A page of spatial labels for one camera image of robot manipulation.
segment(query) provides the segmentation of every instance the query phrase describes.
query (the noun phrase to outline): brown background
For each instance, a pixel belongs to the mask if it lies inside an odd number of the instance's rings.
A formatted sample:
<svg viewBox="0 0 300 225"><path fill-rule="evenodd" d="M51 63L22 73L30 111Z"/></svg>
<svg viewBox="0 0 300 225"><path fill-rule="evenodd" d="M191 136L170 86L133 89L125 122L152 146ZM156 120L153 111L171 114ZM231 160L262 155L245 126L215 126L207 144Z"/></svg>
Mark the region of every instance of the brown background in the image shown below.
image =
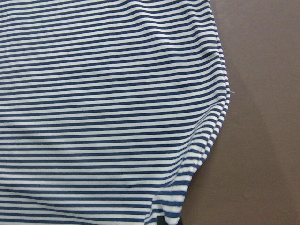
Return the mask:
<svg viewBox="0 0 300 225"><path fill-rule="evenodd" d="M300 0L211 0L232 94L184 225L300 225Z"/></svg>

